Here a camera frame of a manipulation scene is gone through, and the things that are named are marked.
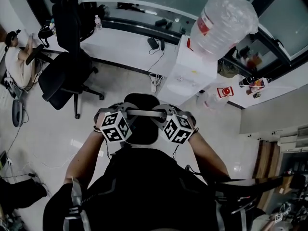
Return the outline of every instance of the tiled floor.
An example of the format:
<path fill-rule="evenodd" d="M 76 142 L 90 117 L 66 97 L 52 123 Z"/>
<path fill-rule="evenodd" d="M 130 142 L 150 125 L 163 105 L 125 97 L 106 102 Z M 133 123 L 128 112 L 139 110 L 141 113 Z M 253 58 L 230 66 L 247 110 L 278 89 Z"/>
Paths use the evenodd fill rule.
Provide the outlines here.
<path fill-rule="evenodd" d="M 72 155 L 78 151 L 92 130 L 96 111 L 101 107 L 123 101 L 131 92 L 151 93 L 150 79 L 147 75 L 106 64 L 95 64 L 99 73 L 92 74 L 86 84 L 94 90 L 104 91 L 105 100 L 100 101 L 97 96 L 89 93 L 80 95 L 80 120 L 74 119 L 73 99 L 62 110 L 57 111 L 42 99 L 39 85 L 28 94 L 26 110 L 29 122 L 22 126 L 9 152 L 13 161 L 14 175 L 35 171 L 48 185 L 50 192 L 55 194 L 63 183 Z M 6 109 L 0 110 L 0 152 L 8 150 L 18 130 L 11 122 L 11 103 L 12 100 L 9 99 Z M 232 178 L 251 178 L 257 157 L 258 141 L 239 135 L 240 109 L 230 105 L 219 112 L 199 109 L 196 106 L 196 96 L 180 108 L 193 113 L 200 133 L 225 162 Z M 108 147 L 112 153 L 119 149 L 119 144 L 110 144 Z M 175 145 L 168 144 L 161 138 L 152 147 L 170 156 L 175 149 Z M 105 153 L 105 143 L 101 150 L 104 153 L 103 157 L 98 157 L 94 180 L 104 173 L 109 162 Z M 194 170 L 198 170 L 188 143 L 178 148 L 176 159 L 181 167 L 190 164 Z M 17 178 L 17 180 L 25 179 L 27 177 Z M 42 215 L 48 200 L 48 197 L 43 198 L 30 208 L 19 210 L 29 230 L 42 230 Z"/>

